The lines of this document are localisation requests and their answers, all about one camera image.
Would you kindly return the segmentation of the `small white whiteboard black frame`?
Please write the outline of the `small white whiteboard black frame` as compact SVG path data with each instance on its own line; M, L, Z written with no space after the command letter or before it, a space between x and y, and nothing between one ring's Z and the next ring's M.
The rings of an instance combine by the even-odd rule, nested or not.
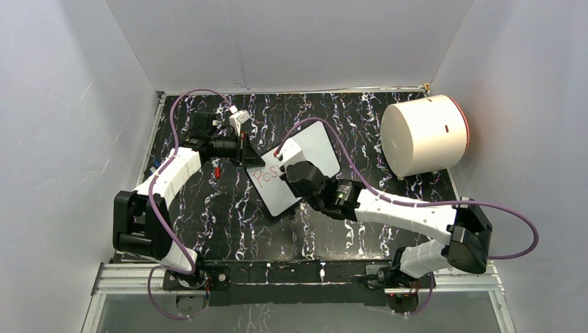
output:
M323 175L331 178L340 172L340 163L323 123L314 121L288 139L290 138L301 146L305 160L316 166ZM274 147L261 155L266 162L265 167L249 167L245 170L261 202L273 217L279 216L300 201L280 178L283 173L274 157L276 149L278 148Z

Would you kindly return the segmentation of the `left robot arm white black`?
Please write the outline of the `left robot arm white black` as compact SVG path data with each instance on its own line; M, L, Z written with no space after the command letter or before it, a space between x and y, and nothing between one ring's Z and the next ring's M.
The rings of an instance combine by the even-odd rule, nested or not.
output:
M188 249L172 230L170 204L210 160L227 158L237 167L263 167L266 163L251 145L249 112L235 112L225 126L209 112L198 113L193 119L195 125L179 138L178 145L147 180L115 196L112 243L119 252L180 273L183 283L198 289L207 280L207 270L197 264L197 252Z

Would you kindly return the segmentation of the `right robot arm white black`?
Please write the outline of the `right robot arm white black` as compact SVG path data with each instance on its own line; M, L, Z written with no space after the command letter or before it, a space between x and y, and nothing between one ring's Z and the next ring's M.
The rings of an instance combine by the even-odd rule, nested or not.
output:
M469 200L448 205L413 200L401 205L361 182L328 178L307 161L286 167L281 178L295 196L331 219L380 223L428 237L426 243L395 253L390 276L399 287L444 268L471 274L486 271L492 224Z

